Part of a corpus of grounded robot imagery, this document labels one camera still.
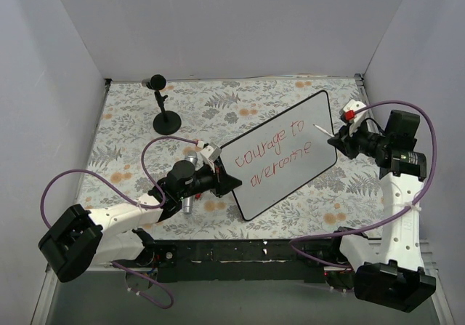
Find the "red white marker pen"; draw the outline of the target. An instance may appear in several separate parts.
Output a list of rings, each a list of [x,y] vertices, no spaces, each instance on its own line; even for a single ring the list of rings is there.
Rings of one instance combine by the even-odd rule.
[[[334,137],[334,135],[332,133],[330,133],[329,131],[325,130],[324,128],[320,127],[319,125],[317,124],[313,124],[313,126],[319,130],[320,132],[322,132],[323,134],[327,135],[328,137]]]

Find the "white whiteboard black frame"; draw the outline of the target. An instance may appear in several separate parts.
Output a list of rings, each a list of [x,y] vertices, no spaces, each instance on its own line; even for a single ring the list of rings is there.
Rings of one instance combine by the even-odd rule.
[[[228,174],[242,181],[232,194],[250,221],[337,162],[328,136],[333,129],[328,93],[321,90],[222,146]]]

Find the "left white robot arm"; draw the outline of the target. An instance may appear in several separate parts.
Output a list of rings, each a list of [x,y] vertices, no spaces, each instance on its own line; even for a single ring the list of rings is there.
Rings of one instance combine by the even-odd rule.
[[[54,224],[46,224],[48,231],[38,247],[61,282],[78,278],[91,265],[114,260],[132,260],[145,267],[154,260],[154,248],[144,241],[124,243],[118,235],[172,217],[185,198],[206,191],[222,197],[241,185],[218,161],[197,169],[181,160],[136,200],[126,198],[101,209],[68,207]]]

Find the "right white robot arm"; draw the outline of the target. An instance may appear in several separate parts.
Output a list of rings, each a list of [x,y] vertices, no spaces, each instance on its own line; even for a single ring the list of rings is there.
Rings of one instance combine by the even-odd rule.
[[[414,150],[420,118],[392,111],[382,133],[370,132],[362,116],[342,114],[344,126],[328,141],[347,158],[363,154],[374,159],[386,223],[381,244],[374,250],[362,232],[344,229],[329,246],[337,265],[349,263],[355,272],[354,293],[359,300],[405,313],[432,296],[436,280],[424,270],[419,244],[420,207],[415,199],[424,189],[426,156]]]

